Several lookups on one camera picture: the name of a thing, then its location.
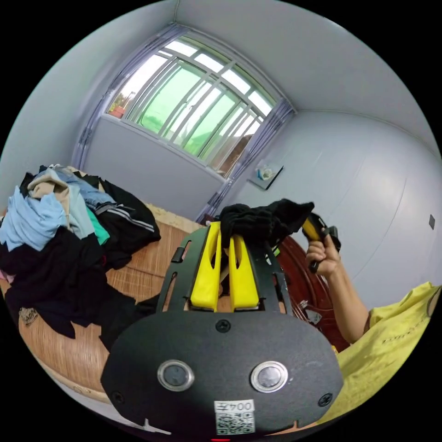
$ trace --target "hand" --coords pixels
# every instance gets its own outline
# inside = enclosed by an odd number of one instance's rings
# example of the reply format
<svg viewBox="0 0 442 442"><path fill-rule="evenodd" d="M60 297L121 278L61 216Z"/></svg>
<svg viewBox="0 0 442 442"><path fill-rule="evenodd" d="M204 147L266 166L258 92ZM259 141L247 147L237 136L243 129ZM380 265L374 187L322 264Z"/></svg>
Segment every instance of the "hand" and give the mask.
<svg viewBox="0 0 442 442"><path fill-rule="evenodd" d="M320 262L316 273L324 277L329 277L341 262L341 257L336 250L330 235L324 239L324 243L320 241L310 241L307 249L307 265L312 261Z"/></svg>

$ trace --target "wall outlet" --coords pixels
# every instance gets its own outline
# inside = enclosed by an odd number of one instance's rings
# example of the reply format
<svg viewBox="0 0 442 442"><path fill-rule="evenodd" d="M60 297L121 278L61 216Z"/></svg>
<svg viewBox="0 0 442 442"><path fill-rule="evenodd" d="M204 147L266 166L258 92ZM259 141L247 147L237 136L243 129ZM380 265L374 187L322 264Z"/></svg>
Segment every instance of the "wall outlet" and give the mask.
<svg viewBox="0 0 442 442"><path fill-rule="evenodd" d="M433 215L430 215L430 222L429 225L430 227L434 230L434 224L435 224L436 220L434 219Z"/></svg>

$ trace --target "person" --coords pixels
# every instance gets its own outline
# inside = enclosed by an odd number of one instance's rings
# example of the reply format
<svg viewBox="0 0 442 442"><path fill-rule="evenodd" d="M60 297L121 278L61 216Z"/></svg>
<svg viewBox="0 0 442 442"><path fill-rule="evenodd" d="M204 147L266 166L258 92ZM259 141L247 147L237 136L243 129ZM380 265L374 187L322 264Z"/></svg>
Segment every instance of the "person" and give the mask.
<svg viewBox="0 0 442 442"><path fill-rule="evenodd" d="M357 408L394 376L422 337L442 286L427 282L412 289L401 301L369 311L329 235L324 243L309 243L307 264L311 261L320 262L317 274L328 283L337 326L350 344L337 355L344 384L317 422L322 424Z"/></svg>

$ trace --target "window sill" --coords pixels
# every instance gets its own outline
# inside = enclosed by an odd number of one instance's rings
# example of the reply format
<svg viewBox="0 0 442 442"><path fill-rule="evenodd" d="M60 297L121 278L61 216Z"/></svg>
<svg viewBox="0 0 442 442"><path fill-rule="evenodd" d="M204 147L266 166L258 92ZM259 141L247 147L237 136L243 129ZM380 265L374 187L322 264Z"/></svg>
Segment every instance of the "window sill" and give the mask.
<svg viewBox="0 0 442 442"><path fill-rule="evenodd" d="M204 170L207 174L216 178L221 184L224 184L227 181L225 178L218 175L212 168L204 164L202 161L199 161L198 159L196 159L192 155L187 154L184 151L176 149L175 147L169 145L162 138L156 136L153 133L145 131L142 127L138 126L135 123L129 122L127 120L120 120L117 117L108 114L103 114L100 118L107 120L113 124L124 126L127 130L131 130L132 132L142 135L148 140L155 142L156 144L158 144L158 146L169 150L173 154L178 155L183 160L188 161L189 163L193 164L194 166L198 167L201 170Z"/></svg>

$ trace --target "yellow t-shirt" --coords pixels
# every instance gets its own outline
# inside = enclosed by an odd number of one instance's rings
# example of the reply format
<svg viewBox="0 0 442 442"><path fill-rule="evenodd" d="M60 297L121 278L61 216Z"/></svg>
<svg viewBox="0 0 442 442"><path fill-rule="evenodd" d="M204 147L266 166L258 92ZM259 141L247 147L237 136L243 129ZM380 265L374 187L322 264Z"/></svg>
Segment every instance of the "yellow t-shirt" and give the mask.
<svg viewBox="0 0 442 442"><path fill-rule="evenodd" d="M369 330L337 355L344 385L318 424L363 404L395 375L422 337L429 301L438 290L427 282L402 301L371 310Z"/></svg>

